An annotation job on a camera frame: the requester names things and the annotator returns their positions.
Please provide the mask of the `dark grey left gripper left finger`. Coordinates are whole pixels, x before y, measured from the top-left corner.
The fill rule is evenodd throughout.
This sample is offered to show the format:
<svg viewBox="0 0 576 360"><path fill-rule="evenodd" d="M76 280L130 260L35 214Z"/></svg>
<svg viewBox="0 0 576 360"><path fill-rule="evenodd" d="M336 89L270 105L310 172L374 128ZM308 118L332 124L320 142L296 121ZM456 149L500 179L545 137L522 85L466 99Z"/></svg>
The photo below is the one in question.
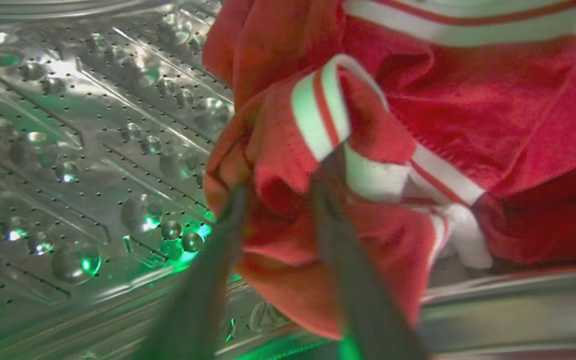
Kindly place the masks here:
<svg viewBox="0 0 576 360"><path fill-rule="evenodd" d="M215 359L227 280L242 255L247 198L246 186L237 186L229 194L203 250L169 296L135 360Z"/></svg>

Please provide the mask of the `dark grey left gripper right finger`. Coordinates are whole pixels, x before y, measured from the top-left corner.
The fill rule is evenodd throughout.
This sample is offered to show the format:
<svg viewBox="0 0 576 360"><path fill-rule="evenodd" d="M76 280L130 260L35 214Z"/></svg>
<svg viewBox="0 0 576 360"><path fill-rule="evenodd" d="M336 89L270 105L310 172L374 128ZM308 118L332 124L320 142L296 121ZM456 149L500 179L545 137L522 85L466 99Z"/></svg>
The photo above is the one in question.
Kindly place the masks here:
<svg viewBox="0 0 576 360"><path fill-rule="evenodd" d="M336 283L343 338L339 360L429 360L418 335L383 287L352 224L334 194L338 151L311 178L311 210L318 253Z"/></svg>

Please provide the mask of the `red garment with white stripes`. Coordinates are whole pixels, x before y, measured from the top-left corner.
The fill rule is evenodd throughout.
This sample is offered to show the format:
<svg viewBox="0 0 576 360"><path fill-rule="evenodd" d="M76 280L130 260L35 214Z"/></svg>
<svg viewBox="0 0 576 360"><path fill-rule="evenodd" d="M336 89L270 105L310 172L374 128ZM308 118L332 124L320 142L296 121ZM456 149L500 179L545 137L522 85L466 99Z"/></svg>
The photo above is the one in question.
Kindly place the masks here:
<svg viewBox="0 0 576 360"><path fill-rule="evenodd" d="M234 117L205 171L250 182L236 272L340 338L308 188L327 180L416 321L443 248L462 264L576 262L576 0L224 0L203 63Z"/></svg>

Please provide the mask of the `perforated steel washing drum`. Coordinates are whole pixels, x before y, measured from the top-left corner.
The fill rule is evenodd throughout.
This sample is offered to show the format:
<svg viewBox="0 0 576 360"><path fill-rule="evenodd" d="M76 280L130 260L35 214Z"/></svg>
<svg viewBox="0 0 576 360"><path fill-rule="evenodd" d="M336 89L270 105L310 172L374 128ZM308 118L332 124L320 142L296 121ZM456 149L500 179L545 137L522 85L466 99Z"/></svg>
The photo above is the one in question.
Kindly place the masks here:
<svg viewBox="0 0 576 360"><path fill-rule="evenodd" d="M223 2L0 0L0 360L137 360L214 221L201 185L234 97L201 54ZM441 260L427 349L576 360L564 266ZM215 360L350 357L227 281Z"/></svg>

